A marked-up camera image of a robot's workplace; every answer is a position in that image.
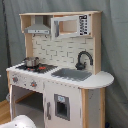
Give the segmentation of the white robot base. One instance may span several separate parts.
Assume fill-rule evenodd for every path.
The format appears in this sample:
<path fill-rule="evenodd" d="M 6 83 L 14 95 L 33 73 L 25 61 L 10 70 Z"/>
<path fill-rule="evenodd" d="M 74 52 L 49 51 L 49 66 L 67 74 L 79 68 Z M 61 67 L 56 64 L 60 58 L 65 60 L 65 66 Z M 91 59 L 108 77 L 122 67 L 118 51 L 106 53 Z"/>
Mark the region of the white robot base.
<path fill-rule="evenodd" d="M 9 122 L 7 128 L 36 128 L 36 125 L 29 117 L 20 115 Z"/>

